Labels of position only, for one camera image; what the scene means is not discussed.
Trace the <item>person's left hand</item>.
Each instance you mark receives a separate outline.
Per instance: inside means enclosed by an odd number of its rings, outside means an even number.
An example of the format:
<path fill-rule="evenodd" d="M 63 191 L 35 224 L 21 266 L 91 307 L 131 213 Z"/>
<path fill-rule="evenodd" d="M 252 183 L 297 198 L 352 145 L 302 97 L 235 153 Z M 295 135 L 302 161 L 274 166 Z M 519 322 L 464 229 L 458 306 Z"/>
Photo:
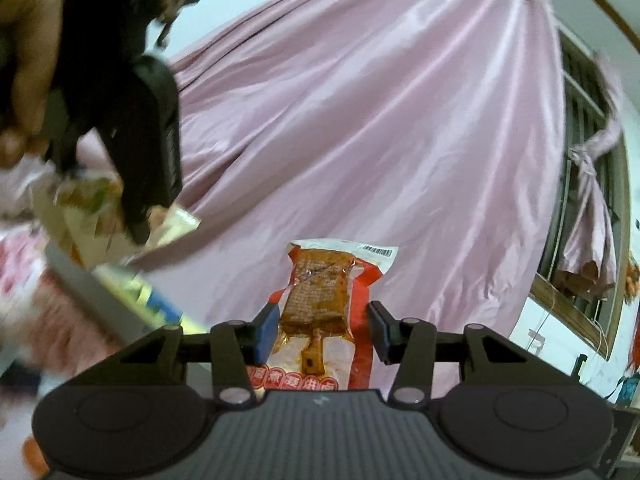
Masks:
<path fill-rule="evenodd" d="M 64 0 L 1 0 L 1 24 L 14 33 L 17 68 L 11 123 L 1 130 L 1 167 L 16 166 L 28 153 L 43 154 L 39 135 L 58 59 Z"/>

